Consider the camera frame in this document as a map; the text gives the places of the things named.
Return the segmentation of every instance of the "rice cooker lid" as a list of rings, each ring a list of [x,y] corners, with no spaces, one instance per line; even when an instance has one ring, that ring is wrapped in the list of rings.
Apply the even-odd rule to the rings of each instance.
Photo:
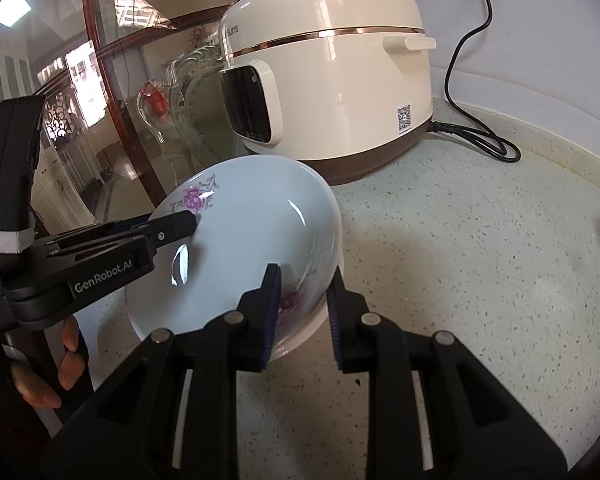
[[[345,28],[422,31],[415,0],[240,0],[220,21],[222,53],[298,34]]]

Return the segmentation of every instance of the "white wall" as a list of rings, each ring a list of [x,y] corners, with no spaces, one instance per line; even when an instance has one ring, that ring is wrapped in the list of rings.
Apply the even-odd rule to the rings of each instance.
[[[460,38],[486,18],[483,0],[416,0],[434,94]],[[457,101],[535,124],[600,156],[600,0],[492,0],[491,27],[470,40],[451,80]]]

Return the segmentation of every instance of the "screw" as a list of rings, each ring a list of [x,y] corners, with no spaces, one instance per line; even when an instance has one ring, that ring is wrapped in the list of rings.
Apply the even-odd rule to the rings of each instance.
[[[362,316],[360,316],[360,321],[362,321],[363,325],[376,326],[380,324],[381,317],[375,312],[365,312]]]
[[[154,343],[164,343],[171,337],[171,332],[167,328],[156,328],[151,332],[151,341]]]
[[[441,330],[440,332],[436,332],[436,341],[441,345],[449,346],[456,341],[456,338],[451,332]]]
[[[244,319],[244,314],[239,310],[230,310],[226,314],[224,314],[224,320],[230,325],[237,325],[238,323],[242,323]]]

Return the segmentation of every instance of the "finger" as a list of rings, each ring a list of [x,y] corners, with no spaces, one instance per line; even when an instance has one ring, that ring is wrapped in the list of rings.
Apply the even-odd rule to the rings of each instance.
[[[80,354],[67,352],[58,367],[58,381],[65,390],[70,390],[84,372],[84,359]]]
[[[64,320],[64,325],[62,326],[62,342],[71,352],[75,352],[78,349],[79,332],[78,321],[74,316],[69,316]]]
[[[25,402],[36,408],[59,408],[62,400],[31,368],[11,364],[11,378]]]

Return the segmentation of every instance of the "power cord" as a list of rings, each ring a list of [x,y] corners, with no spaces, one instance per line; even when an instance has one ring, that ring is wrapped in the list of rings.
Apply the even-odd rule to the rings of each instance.
[[[470,142],[474,146],[477,146],[484,152],[488,153],[494,158],[497,158],[498,160],[501,160],[502,162],[517,162],[520,160],[520,150],[518,149],[518,147],[512,142],[509,142],[507,139],[503,139],[502,137],[497,136],[490,127],[484,124],[477,117],[471,115],[466,110],[462,110],[462,108],[456,104],[456,102],[451,98],[451,95],[449,94],[449,79],[451,78],[451,72],[454,69],[456,60],[458,60],[458,55],[460,54],[462,47],[469,38],[482,32],[487,27],[489,27],[489,25],[491,25],[491,20],[493,19],[493,7],[491,7],[491,0],[485,1],[487,3],[488,10],[487,21],[485,21],[480,27],[474,28],[474,30],[465,34],[462,40],[459,41],[458,46],[456,46],[456,50],[453,56],[451,57],[451,62],[449,62],[449,68],[446,69],[445,77],[446,100],[453,108],[455,108],[455,110],[460,112],[469,120],[473,121],[478,126],[480,126],[482,130],[471,128],[468,126],[461,126],[460,124],[439,123],[437,121],[433,121],[431,123],[430,131],[434,133],[445,132],[448,134],[457,135],[458,137],[462,137],[467,142]],[[511,151],[513,151],[514,155],[507,155],[507,146],[510,148]]]

